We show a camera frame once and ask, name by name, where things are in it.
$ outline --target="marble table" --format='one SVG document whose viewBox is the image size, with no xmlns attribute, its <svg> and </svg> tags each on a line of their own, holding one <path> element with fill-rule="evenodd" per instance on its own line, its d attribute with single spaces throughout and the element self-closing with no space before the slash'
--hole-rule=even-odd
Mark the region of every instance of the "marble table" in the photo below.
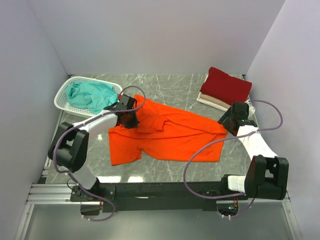
<svg viewBox="0 0 320 240">
<path fill-rule="evenodd" d="M 207 74 L 84 75 L 84 77 L 117 83 L 123 88 L 130 85 L 139 86 L 145 91 L 146 96 L 155 102 L 218 120 L 223 115 L 222 111 L 196 101 L 207 76 Z M 139 94 L 139 90 L 128 89 L 126 94 L 134 96 Z M 63 112 L 60 122 L 72 124 L 83 119 Z M 191 163 L 187 172 L 187 181 L 220 181 L 224 174 L 245 175 L 250 161 L 241 142 L 229 140 L 223 145 L 219 162 Z M 101 132 L 89 143 L 87 164 L 102 183 L 182 182 L 186 165 L 185 162 L 180 161 L 157 160 L 143 153 L 140 160 L 111 166 L 107 130 Z M 68 176 L 58 174 L 51 164 L 46 179 L 47 184 L 65 184 L 68 179 Z"/>
</svg>

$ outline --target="orange shirt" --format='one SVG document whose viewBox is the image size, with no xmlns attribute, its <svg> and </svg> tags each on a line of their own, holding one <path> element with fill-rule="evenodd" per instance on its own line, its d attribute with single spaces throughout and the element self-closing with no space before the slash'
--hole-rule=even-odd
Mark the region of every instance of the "orange shirt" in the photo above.
<svg viewBox="0 0 320 240">
<path fill-rule="evenodd" d="M 144 97 L 134 96 L 139 106 Z M 112 165 L 131 163 L 144 151 L 159 160 L 188 161 L 204 145 L 227 135 L 215 120 L 185 110 L 146 100 L 136 111 L 137 128 L 122 125 L 109 129 Z M 224 142 L 213 144 L 193 162 L 218 162 Z"/>
</svg>

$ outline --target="floor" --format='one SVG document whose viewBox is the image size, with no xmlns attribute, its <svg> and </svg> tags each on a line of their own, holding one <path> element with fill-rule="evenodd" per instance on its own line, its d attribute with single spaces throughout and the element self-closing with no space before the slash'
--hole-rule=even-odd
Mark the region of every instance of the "floor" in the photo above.
<svg viewBox="0 0 320 240">
<path fill-rule="evenodd" d="M 241 202 L 241 209 L 248 204 Z M 120 211 L 97 223 L 81 219 L 79 205 L 36 205 L 26 240 L 292 240 L 282 203 L 255 203 L 231 221 L 201 209 Z M 102 213 L 104 218 L 109 213 Z"/>
<path fill-rule="evenodd" d="M 123 88 L 136 85 L 141 87 L 147 98 L 175 108 L 218 120 L 223 112 L 196 101 L 207 74 L 102 74 L 84 77 L 114 82 Z M 139 94 L 128 89 L 126 94 Z M 60 122 L 75 123 L 84 118 L 63 113 Z M 187 181 L 220 181 L 224 174 L 245 175 L 249 156 L 238 140 L 224 143 L 219 162 L 196 162 L 189 166 Z M 127 182 L 181 182 L 185 162 L 157 160 L 146 154 L 140 160 L 128 164 L 111 166 L 108 131 L 102 132 L 89 143 L 87 163 L 92 173 L 102 183 Z M 51 164 L 47 184 L 64 184 L 68 176 L 58 174 Z"/>
</svg>

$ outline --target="plastic basket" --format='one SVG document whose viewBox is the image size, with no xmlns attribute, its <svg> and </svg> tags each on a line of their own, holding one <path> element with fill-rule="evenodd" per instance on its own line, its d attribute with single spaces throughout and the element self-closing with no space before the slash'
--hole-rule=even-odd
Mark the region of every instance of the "plastic basket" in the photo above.
<svg viewBox="0 0 320 240">
<path fill-rule="evenodd" d="M 96 82 L 102 82 L 112 85 L 112 88 L 116 94 L 119 94 L 122 91 L 122 87 L 119 84 L 109 82 L 109 81 L 102 81 L 98 79 L 83 77 L 83 76 L 74 76 L 69 78 L 59 89 L 57 94 L 54 98 L 54 105 L 61 110 L 64 110 L 68 114 L 76 115 L 83 118 L 89 118 L 94 116 L 95 114 L 89 111 L 87 108 L 78 108 L 76 106 L 72 106 L 67 102 L 67 95 L 66 95 L 66 89 L 69 84 L 73 82 L 87 82 L 87 81 L 96 81 Z"/>
</svg>

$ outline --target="cable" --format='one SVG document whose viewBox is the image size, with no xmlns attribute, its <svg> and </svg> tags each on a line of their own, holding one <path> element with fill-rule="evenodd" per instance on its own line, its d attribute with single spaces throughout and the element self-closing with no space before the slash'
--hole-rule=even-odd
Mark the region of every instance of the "cable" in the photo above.
<svg viewBox="0 0 320 240">
<path fill-rule="evenodd" d="M 110 219 L 110 218 L 115 214 L 115 212 L 116 212 L 116 206 L 115 206 L 115 204 L 114 204 L 112 201 L 110 201 L 109 199 L 107 199 L 107 198 L 105 198 L 105 197 L 102 197 L 102 196 L 98 196 L 98 195 L 96 195 L 96 194 L 93 194 L 93 193 L 89 192 L 87 189 L 85 189 L 85 188 L 71 175 L 71 172 L 69 172 L 68 170 L 60 170 L 60 169 L 58 168 L 58 164 L 57 164 L 57 153 L 58 153 L 58 149 L 59 149 L 59 147 L 60 147 L 63 139 L 65 138 L 65 136 L 67 136 L 67 135 L 68 135 L 70 132 L 72 132 L 73 130 L 78 129 L 79 127 L 83 127 L 83 126 L 85 126 L 85 125 L 87 125 L 87 124 L 89 124 L 89 123 L 92 123 L 92 122 L 94 122 L 95 120 L 97 120 L 97 119 L 99 119 L 99 118 L 102 118 L 102 117 L 104 117 L 104 116 L 106 116 L 106 115 L 109 115 L 109 114 L 125 113 L 125 112 L 131 112 L 131 111 L 136 111 L 136 110 L 140 109 L 140 108 L 145 104 L 145 102 L 146 102 L 146 100 L 147 100 L 145 92 L 144 92 L 140 87 L 135 86 L 135 85 L 132 85 L 132 86 L 127 86 L 127 87 L 125 87 L 125 88 L 119 93 L 119 95 L 121 95 L 125 90 L 127 90 L 127 89 L 129 89 L 129 88 L 136 88 L 136 89 L 139 89 L 139 90 L 142 92 L 142 94 L 143 94 L 143 102 L 141 103 L 140 106 L 137 106 L 137 107 L 132 108 L 132 109 L 126 109 L 126 110 L 108 111 L 108 112 L 99 114 L 99 115 L 93 117 L 92 119 L 89 119 L 88 121 L 83 122 L 82 124 L 79 124 L 79 125 L 77 125 L 77 126 L 71 127 L 70 129 L 68 129 L 67 131 L 65 131 L 65 132 L 61 135 L 61 137 L 60 137 L 60 138 L 58 139 L 58 141 L 56 142 L 56 145 L 55 145 L 54 150 L 53 150 L 53 157 L 52 157 L 53 166 L 54 166 L 54 169 L 55 169 L 58 173 L 60 173 L 60 174 L 63 174 L 63 173 L 68 174 L 69 177 L 75 182 L 75 184 L 76 184 L 77 186 L 79 186 L 79 187 L 81 188 L 81 190 L 84 191 L 86 194 L 88 194 L 88 195 L 90 195 L 90 196 L 92 196 L 92 197 L 94 197 L 94 198 L 100 199 L 100 200 L 102 200 L 102 201 L 105 201 L 105 202 L 109 203 L 109 204 L 112 206 L 112 213 L 111 213 L 109 216 L 105 217 L 105 218 L 102 218 L 102 219 L 92 219 L 92 218 L 89 218 L 89 217 L 87 217 L 87 216 L 84 216 L 84 218 L 87 219 L 87 220 L 89 220 L 89 221 L 102 222 L 102 221 L 105 221 L 105 220 L 107 220 L 107 219 Z"/>
<path fill-rule="evenodd" d="M 72 187 L 69 186 L 69 181 L 70 180 L 72 180 L 72 179 L 70 178 L 68 181 L 66 181 L 66 185 L 68 186 L 68 188 L 70 188 L 72 190 Z"/>
<path fill-rule="evenodd" d="M 282 126 L 282 124 L 283 124 L 283 122 L 284 122 L 284 119 L 283 119 L 283 116 L 282 116 L 280 110 L 279 110 L 275 105 L 273 105 L 272 103 L 270 103 L 270 102 L 268 102 L 268 101 L 264 101 L 264 100 L 250 100 L 250 102 L 261 102 L 261 103 L 268 104 L 268 105 L 272 106 L 272 107 L 277 111 L 277 113 L 278 113 L 279 116 L 280 116 L 280 124 L 279 124 L 278 126 L 276 126 L 276 127 L 269 127 L 269 128 L 259 128 L 257 131 L 262 132 L 262 131 L 276 130 L 276 129 L 279 129 L 279 128 Z M 223 142 L 223 141 L 245 138 L 245 137 L 248 137 L 248 136 L 253 135 L 255 132 L 256 132 L 256 131 L 252 131 L 252 132 L 249 132 L 249 133 L 247 133 L 247 134 L 240 135 L 240 136 L 230 136 L 230 137 L 226 137 L 226 138 L 223 138 L 223 139 L 215 140 L 215 141 L 212 141 L 212 142 L 208 143 L 207 145 L 203 146 L 202 148 L 200 148 L 200 149 L 190 158 L 190 160 L 186 163 L 185 168 L 184 168 L 184 171 L 183 171 L 183 183 L 184 183 L 185 187 L 189 190 L 189 192 L 191 192 L 192 194 L 194 194 L 194 195 L 196 195 L 196 196 L 198 196 L 198 197 L 200 197 L 200 198 L 203 198 L 203 199 L 224 199 L 224 198 L 230 198 L 230 197 L 243 196 L 243 195 L 245 195 L 244 193 L 234 193 L 234 194 L 228 194 L 228 195 L 223 195 L 223 196 L 205 196 L 205 195 L 199 194 L 199 193 L 193 191 L 193 190 L 189 187 L 189 185 L 188 185 L 188 183 L 187 183 L 186 175 L 187 175 L 187 169 L 188 169 L 190 163 L 191 163 L 191 162 L 193 161 L 193 159 L 194 159 L 199 153 L 201 153 L 204 149 L 210 147 L 210 146 L 213 145 L 213 144 L 220 143 L 220 142 Z M 236 216 L 240 216 L 240 215 L 242 215 L 244 212 L 246 212 L 246 211 L 250 208 L 250 206 L 254 203 L 254 200 L 255 200 L 255 199 L 253 199 L 253 200 L 251 201 L 250 205 L 249 205 L 245 210 L 243 210 L 243 212 L 239 213 L 239 214 L 236 215 Z"/>
</svg>

